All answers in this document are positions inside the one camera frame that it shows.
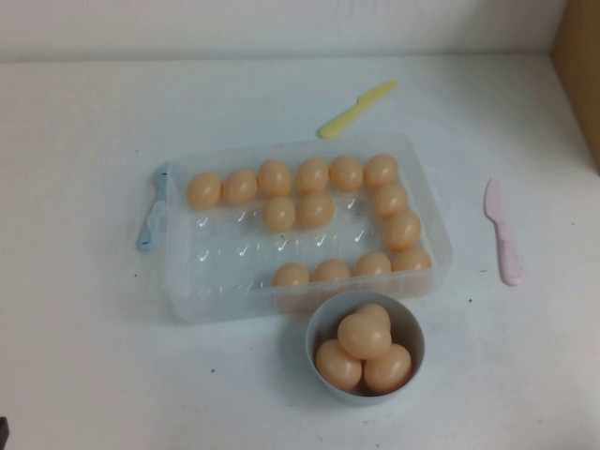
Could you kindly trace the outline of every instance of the clear plastic container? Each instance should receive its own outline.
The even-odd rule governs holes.
[[[310,157],[327,161],[352,155],[363,164],[376,154],[396,157],[399,180],[409,195],[409,207],[421,218],[420,245],[431,255],[427,270],[395,272],[376,277],[310,283],[298,287],[271,287],[271,279],[284,263],[314,268],[339,258],[351,268],[363,254],[383,251],[382,224],[371,212],[366,189],[337,192],[331,186],[336,211],[332,221],[318,230],[267,231],[262,222],[265,198],[241,207],[222,203],[209,211],[193,211],[186,189],[201,172],[223,178],[236,169],[258,171],[268,158],[295,169]],[[187,322],[208,323],[281,312],[312,311],[337,293],[368,289],[395,298],[414,297],[436,290],[452,261],[452,246],[428,182],[410,140],[400,134],[350,139],[285,143],[218,151],[172,161],[167,174],[166,289],[175,310]]]

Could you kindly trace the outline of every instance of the egg tray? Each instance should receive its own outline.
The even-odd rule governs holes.
[[[360,256],[383,250],[383,224],[371,211],[371,193],[365,187],[343,193],[329,183],[327,191],[336,209],[331,222],[317,230],[294,224],[288,232],[269,232],[262,221],[267,199],[260,194],[243,206],[221,202],[207,211],[194,211],[187,202],[188,183],[201,172],[216,172],[225,178],[243,167],[256,172],[266,159],[277,158],[295,174],[311,157],[331,162],[337,156],[351,155],[364,165],[380,153],[397,159],[409,208],[421,218],[419,244],[431,256],[429,269],[270,286],[274,273],[285,263],[301,263],[312,273],[322,261],[338,258],[352,270]],[[312,311],[332,295],[356,289],[395,298],[423,295],[440,286],[452,261],[452,247],[436,203],[404,135],[285,143],[184,157],[169,163],[166,186],[165,286],[175,310],[190,323]]]

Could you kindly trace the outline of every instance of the egg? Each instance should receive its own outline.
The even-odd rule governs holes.
[[[401,345],[392,344],[389,352],[365,363],[365,383],[376,394],[389,394],[406,384],[413,375],[411,354]]]
[[[391,155],[375,155],[365,166],[365,184],[370,188],[394,183],[397,178],[398,163]]]
[[[343,391],[354,388],[363,374],[360,360],[344,352],[335,339],[321,344],[315,366],[329,384]]]
[[[298,220],[306,228],[319,228],[329,223],[334,215],[334,201],[325,192],[308,194],[298,205]]]
[[[377,305],[376,303],[368,303],[359,309],[356,310],[356,314],[367,314],[368,316],[375,319],[379,322],[383,327],[390,331],[392,329],[392,324],[390,323],[390,316],[381,305]]]
[[[272,232],[286,232],[296,220],[296,206],[288,197],[269,200],[262,210],[262,222]]]
[[[339,345],[358,359],[381,358],[389,352],[392,335],[376,319],[367,314],[351,314],[337,328]]]
[[[418,270],[431,267],[431,257],[422,248],[413,247],[400,251],[394,257],[392,270]]]
[[[292,173],[278,159],[267,159],[259,168],[258,183],[266,197],[289,195],[292,191]]]
[[[412,247],[421,237],[421,220],[412,211],[396,213],[383,225],[383,242],[390,250]]]
[[[296,171],[296,190],[302,195],[321,192],[329,180],[329,166],[319,157],[310,157]]]
[[[308,270],[298,262],[288,262],[282,265],[273,276],[273,286],[297,286],[307,284]]]
[[[364,277],[367,275],[389,274],[392,271],[390,259],[380,251],[371,251],[361,256],[352,270],[353,277]]]
[[[216,173],[199,173],[187,185],[187,202],[194,209],[210,209],[220,196],[221,177]]]
[[[389,218],[395,213],[403,213],[409,204],[404,187],[397,183],[378,188],[371,199],[373,211],[380,218]]]
[[[329,166],[329,176],[334,186],[343,192],[357,190],[363,185],[363,167],[355,157],[336,157]]]
[[[229,175],[223,183],[223,198],[231,206],[250,202],[256,195],[257,183],[254,172],[239,169]]]
[[[350,269],[344,261],[332,259],[321,262],[310,279],[312,282],[336,281],[350,278]]]

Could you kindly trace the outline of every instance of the pink plastic knife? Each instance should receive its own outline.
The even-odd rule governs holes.
[[[496,225],[502,279],[509,286],[517,286],[523,281],[523,263],[518,256],[515,236],[508,224],[500,178],[489,179],[484,207],[487,218]]]

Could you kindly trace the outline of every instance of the cardboard box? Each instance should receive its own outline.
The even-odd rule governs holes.
[[[550,54],[600,165],[600,0],[570,0]]]

